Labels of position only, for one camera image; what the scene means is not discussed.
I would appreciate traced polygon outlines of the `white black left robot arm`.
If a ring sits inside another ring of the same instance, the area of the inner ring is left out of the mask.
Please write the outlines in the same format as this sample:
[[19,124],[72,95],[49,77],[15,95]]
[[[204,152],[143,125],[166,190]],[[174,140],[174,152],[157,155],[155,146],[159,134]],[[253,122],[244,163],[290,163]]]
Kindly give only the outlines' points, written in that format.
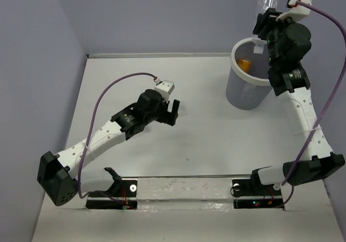
[[80,184],[82,169],[110,148],[129,140],[157,121],[174,126],[179,101],[169,110],[169,97],[174,87],[161,82],[143,92],[137,102],[113,115],[99,130],[86,139],[57,154],[46,152],[39,161],[37,181],[55,206],[69,202],[78,192],[87,189]]

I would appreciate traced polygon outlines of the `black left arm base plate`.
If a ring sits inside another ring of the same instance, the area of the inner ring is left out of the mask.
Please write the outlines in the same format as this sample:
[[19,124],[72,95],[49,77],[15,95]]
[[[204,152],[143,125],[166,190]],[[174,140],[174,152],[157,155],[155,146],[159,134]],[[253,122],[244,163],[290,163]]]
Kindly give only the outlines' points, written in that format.
[[86,201],[90,210],[136,210],[137,209],[137,179],[122,179],[114,183],[107,191],[92,192]]

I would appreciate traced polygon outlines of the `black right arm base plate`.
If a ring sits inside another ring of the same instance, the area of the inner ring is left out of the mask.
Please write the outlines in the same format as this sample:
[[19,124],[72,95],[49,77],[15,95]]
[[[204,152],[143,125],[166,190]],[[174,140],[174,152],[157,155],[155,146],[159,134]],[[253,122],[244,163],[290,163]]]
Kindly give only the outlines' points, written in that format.
[[262,185],[252,187],[249,179],[232,179],[230,194],[233,197],[233,208],[283,208],[284,202],[281,188],[277,185]]

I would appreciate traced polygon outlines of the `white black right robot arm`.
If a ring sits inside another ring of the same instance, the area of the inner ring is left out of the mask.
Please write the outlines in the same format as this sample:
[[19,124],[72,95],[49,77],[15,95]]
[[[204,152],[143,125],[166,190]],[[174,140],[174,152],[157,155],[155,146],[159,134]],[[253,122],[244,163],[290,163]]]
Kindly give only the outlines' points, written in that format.
[[285,109],[296,142],[297,157],[279,166],[252,171],[247,187],[262,194],[269,185],[292,186],[325,179],[345,165],[334,153],[317,121],[308,74],[301,59],[311,48],[311,33],[293,15],[269,8],[258,14],[253,30],[268,45],[268,79]]

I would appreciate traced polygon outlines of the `orange blue label bottle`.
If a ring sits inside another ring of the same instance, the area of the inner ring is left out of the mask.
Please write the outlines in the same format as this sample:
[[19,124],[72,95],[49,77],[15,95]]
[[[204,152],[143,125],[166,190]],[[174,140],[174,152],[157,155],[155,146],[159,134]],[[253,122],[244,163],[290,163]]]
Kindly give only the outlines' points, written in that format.
[[246,59],[238,59],[237,65],[245,72],[248,73],[252,67],[252,62]]

